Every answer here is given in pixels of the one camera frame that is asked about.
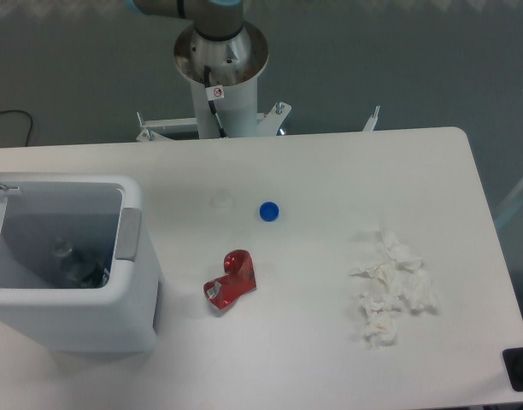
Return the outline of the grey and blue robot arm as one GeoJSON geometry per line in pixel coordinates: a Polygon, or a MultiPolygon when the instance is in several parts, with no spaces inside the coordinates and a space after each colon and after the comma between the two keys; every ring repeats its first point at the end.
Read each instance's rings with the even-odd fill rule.
{"type": "Polygon", "coordinates": [[[192,21],[195,30],[212,41],[234,38],[244,27],[242,1],[132,0],[126,4],[143,15],[192,21]]]}

